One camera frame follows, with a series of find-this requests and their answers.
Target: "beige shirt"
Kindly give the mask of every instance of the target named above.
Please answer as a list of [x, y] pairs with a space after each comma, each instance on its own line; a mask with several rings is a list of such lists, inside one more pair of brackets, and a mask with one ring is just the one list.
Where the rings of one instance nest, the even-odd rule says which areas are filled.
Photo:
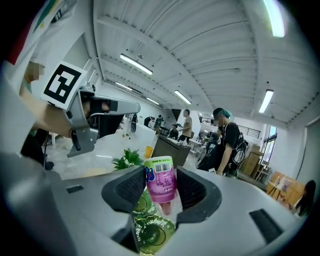
[[192, 132], [192, 118], [188, 116], [184, 120], [182, 135], [186, 137], [191, 137], [191, 132]]

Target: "pink bottle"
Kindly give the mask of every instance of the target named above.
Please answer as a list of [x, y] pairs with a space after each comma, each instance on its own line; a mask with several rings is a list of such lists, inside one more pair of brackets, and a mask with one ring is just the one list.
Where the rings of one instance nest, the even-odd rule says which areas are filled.
[[171, 201], [177, 197], [177, 180], [171, 156], [148, 158], [144, 161], [146, 186], [150, 198], [158, 203], [164, 215], [171, 212]]

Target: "window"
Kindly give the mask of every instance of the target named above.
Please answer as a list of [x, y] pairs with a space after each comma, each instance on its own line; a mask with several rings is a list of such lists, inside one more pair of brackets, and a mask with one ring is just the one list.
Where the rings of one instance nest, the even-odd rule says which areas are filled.
[[265, 137], [262, 146], [262, 153], [264, 153], [262, 161], [269, 162], [272, 152], [275, 148], [278, 128], [268, 125], [265, 131]]

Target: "black t-shirt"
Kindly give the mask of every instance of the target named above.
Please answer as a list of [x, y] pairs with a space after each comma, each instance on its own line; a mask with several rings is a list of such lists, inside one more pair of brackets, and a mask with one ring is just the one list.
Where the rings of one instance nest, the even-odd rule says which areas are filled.
[[217, 171], [220, 164], [222, 157], [224, 155], [226, 144], [228, 143], [233, 149], [237, 146], [237, 142], [239, 139], [240, 131], [238, 125], [234, 122], [230, 122], [227, 125], [223, 126], [223, 132], [221, 133], [220, 137], [215, 146], [215, 161], [214, 161], [214, 168]]
[[169, 134], [169, 137], [170, 137], [170, 138], [178, 138], [178, 136], [179, 136], [178, 130], [172, 129], [172, 130], [170, 131], [170, 134]]
[[150, 121], [151, 121], [151, 116], [144, 119], [144, 125], [147, 126], [150, 123]]

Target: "cardboard box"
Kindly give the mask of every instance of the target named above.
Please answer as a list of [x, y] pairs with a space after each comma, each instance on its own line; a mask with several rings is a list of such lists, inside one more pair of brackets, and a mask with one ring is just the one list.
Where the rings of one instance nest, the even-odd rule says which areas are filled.
[[258, 155], [258, 156], [261, 156], [261, 157], [264, 155], [264, 153], [260, 152], [259, 150], [255, 150], [255, 149], [251, 150], [249, 156], [250, 156], [252, 153], [254, 153], [254, 154]]
[[251, 151], [253, 150], [260, 151], [260, 147], [258, 145], [252, 144]]
[[242, 167], [242, 172], [245, 173], [246, 175], [251, 176], [251, 174], [254, 172], [256, 169], [257, 164], [259, 163], [260, 156], [251, 153], [247, 160], [245, 161], [245, 165]]

